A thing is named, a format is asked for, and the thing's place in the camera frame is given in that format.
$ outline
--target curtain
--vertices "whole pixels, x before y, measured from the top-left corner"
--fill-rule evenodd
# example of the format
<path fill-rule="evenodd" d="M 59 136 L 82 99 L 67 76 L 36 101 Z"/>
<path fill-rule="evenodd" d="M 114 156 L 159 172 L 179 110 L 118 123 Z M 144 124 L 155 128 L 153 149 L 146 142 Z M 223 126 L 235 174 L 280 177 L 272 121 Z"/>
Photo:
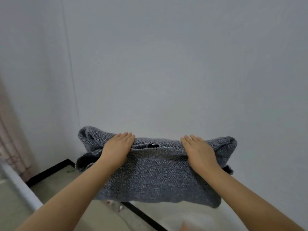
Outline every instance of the curtain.
<path fill-rule="evenodd" d="M 24 180 L 33 176 L 30 149 L 0 81 L 0 159 L 5 160 Z"/>

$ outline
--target folded sweater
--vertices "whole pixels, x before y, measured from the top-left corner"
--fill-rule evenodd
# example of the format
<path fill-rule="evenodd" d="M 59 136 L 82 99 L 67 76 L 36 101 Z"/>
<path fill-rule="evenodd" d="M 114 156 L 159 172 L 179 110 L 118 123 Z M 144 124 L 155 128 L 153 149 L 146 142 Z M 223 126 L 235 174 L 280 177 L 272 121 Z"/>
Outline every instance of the folded sweater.
<path fill-rule="evenodd" d="M 77 159 L 76 168 L 83 172 L 93 165 L 105 143 L 114 135 L 91 126 L 82 128 L 78 137 L 87 153 Z M 220 137 L 206 142 L 214 149 L 218 164 L 232 174 L 233 170 L 226 163 L 237 141 Z M 187 159 L 178 140 L 136 138 L 125 164 L 95 198 L 150 203 L 188 201 L 217 208 L 221 197 L 193 171 Z"/>

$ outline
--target forearm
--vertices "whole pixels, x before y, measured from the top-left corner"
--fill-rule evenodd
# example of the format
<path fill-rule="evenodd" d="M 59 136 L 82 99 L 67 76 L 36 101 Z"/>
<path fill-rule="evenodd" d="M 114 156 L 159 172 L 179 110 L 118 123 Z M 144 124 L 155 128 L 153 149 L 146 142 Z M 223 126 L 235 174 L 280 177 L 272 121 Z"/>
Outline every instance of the forearm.
<path fill-rule="evenodd" d="M 91 200 L 113 173 L 106 162 L 98 160 L 16 230 L 74 230 Z"/>
<path fill-rule="evenodd" d="M 222 169 L 204 171 L 201 176 L 234 210 L 248 230 L 303 230 Z"/>

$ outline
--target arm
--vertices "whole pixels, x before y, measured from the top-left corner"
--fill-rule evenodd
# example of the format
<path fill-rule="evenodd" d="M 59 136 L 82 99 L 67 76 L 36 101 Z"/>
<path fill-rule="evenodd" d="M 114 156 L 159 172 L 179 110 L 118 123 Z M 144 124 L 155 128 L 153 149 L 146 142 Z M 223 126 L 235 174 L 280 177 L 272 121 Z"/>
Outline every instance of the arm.
<path fill-rule="evenodd" d="M 98 161 L 34 212 L 15 231 L 74 230 L 91 200 L 120 168 L 135 136 L 125 132 L 111 138 Z"/>
<path fill-rule="evenodd" d="M 193 170 L 226 201 L 248 230 L 304 231 L 274 206 L 223 171 L 217 163 L 213 148 L 203 139 L 191 135 L 191 138 L 181 138 L 181 142 Z"/>

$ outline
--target left hand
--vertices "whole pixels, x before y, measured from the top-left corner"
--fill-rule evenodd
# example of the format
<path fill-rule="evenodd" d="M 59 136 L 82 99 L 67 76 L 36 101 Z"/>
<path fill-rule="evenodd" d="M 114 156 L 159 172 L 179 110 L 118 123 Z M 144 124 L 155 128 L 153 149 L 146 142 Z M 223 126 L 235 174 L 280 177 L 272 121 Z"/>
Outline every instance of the left hand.
<path fill-rule="evenodd" d="M 113 136 L 106 142 L 99 161 L 104 161 L 110 167 L 110 170 L 116 171 L 125 163 L 134 141 L 135 135 L 131 132 Z"/>

